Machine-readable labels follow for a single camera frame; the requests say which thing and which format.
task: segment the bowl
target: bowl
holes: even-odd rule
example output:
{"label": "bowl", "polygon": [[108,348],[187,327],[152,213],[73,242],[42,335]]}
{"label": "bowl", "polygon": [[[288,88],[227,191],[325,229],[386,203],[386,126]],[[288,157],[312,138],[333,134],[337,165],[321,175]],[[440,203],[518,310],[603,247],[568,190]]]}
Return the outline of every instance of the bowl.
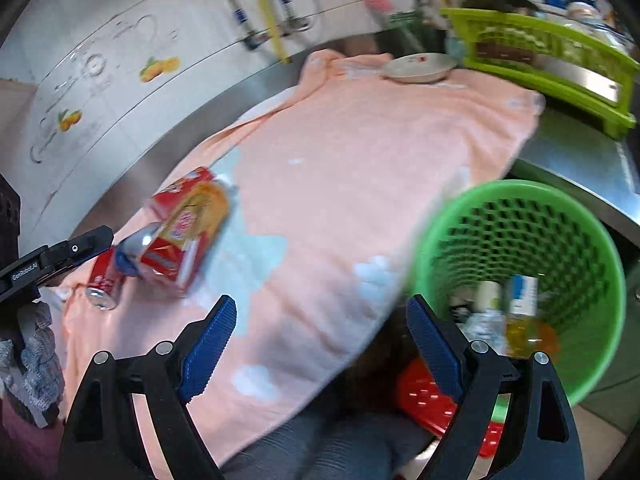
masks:
{"label": "bowl", "polygon": [[447,54],[425,52],[389,61],[382,67],[382,75],[399,83],[433,83],[446,78],[456,65]]}

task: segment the metal pipe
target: metal pipe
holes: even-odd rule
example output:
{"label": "metal pipe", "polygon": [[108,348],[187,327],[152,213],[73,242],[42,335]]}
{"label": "metal pipe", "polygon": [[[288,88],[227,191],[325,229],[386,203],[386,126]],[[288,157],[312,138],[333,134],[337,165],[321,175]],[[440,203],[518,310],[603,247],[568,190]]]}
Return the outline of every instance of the metal pipe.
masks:
{"label": "metal pipe", "polygon": [[242,40],[248,50],[255,50],[265,41],[269,40],[269,35],[264,32],[257,32],[251,25],[248,16],[242,9],[238,0],[228,0],[234,10],[234,17],[241,28],[246,32],[246,37]]}
{"label": "metal pipe", "polygon": [[285,17],[285,21],[280,24],[284,36],[290,36],[296,32],[305,32],[311,28],[311,21],[308,18],[296,16],[291,0],[279,1]]}

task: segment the pink blanket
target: pink blanket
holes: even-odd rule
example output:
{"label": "pink blanket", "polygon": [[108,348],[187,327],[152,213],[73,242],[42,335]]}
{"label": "pink blanket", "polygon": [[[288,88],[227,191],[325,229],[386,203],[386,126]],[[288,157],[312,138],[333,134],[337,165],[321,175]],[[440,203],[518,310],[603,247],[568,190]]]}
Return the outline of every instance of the pink blanket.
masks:
{"label": "pink blanket", "polygon": [[[221,294],[238,326],[204,394],[189,405],[222,464],[302,409],[356,357],[399,293],[415,239],[443,200],[502,177],[541,111],[540,96],[454,70],[435,85],[382,79],[388,55],[312,54],[277,110],[210,137],[167,178],[210,166],[239,203],[184,300],[129,280],[120,306],[84,298],[91,263],[67,277],[66,399],[91,357],[147,352],[201,319]],[[116,241],[156,218],[141,209]],[[136,409],[159,479],[170,478]]]}

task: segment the red soda can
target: red soda can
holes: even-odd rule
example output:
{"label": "red soda can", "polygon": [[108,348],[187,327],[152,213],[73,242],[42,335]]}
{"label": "red soda can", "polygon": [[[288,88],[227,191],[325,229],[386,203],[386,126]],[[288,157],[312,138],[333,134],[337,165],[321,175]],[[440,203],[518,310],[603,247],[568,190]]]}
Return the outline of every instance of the red soda can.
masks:
{"label": "red soda can", "polygon": [[100,254],[94,263],[85,294],[89,303],[100,310],[113,310],[120,302],[124,275],[118,272],[115,247]]}

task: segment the stainless steel countertop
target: stainless steel countertop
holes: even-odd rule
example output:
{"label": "stainless steel countertop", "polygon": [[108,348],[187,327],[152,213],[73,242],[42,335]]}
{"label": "stainless steel countertop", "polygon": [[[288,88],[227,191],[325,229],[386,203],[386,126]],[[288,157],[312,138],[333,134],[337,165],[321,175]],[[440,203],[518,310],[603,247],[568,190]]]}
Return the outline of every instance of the stainless steel countertop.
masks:
{"label": "stainless steel countertop", "polygon": [[637,171],[624,142],[549,104],[511,174],[564,190],[640,247]]}
{"label": "stainless steel countertop", "polygon": [[[355,36],[318,46],[354,56],[394,52],[384,33]],[[169,172],[199,142],[281,90],[297,84],[310,51],[245,79],[212,99],[145,153],[98,201],[75,234],[106,224],[119,229],[152,195]],[[602,221],[640,248],[640,196],[636,167],[626,145],[585,121],[548,104],[540,126],[514,163],[511,175],[551,184],[572,195]]]}

